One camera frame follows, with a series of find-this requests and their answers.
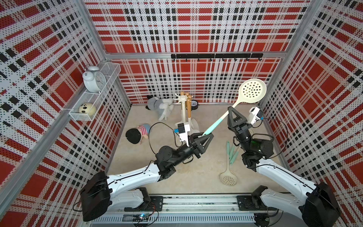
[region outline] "stuffed animal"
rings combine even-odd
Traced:
[[[155,110],[158,113],[159,121],[162,119],[168,120],[168,116],[171,114],[174,106],[172,105],[172,98],[159,99],[158,97],[147,96],[147,106],[148,110]]]
[[[94,113],[96,113],[96,107],[92,103],[83,103],[78,108],[79,113],[86,113],[89,116],[92,116]]]
[[[129,129],[126,132],[126,138],[129,142],[131,142],[133,144],[137,144],[139,142],[141,144],[141,140],[143,137],[145,137],[146,139],[149,138],[149,136],[148,136],[149,132],[150,132],[150,125],[142,124],[142,125],[138,126],[137,128]]]

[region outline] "round gauge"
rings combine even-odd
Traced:
[[[195,100],[192,100],[192,110],[198,109],[198,102]]]
[[[104,74],[101,73],[100,71],[97,71],[94,74],[95,74],[96,85],[101,91],[103,87],[106,85],[106,78]]]

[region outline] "teal utensil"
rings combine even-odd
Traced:
[[[234,152],[234,146],[232,145],[231,151],[229,152],[229,160],[232,159],[233,152]]]
[[[240,152],[240,151],[236,151],[236,153],[234,153],[233,158],[232,158],[231,162],[229,163],[230,165],[233,165],[233,163],[234,163],[234,161],[236,160],[236,158],[237,158],[237,156],[238,156],[238,153],[239,153],[239,152]]]
[[[229,155],[229,141],[227,141],[227,155]]]

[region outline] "striped shirt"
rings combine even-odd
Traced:
[[[139,130],[141,135],[147,135],[148,134],[144,125],[140,125],[139,127],[137,127],[137,130]]]

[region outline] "black hat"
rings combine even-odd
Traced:
[[[126,138],[129,142],[133,143],[133,144],[137,144],[140,142],[141,140],[141,133],[139,130],[137,129],[129,129],[126,132]]]

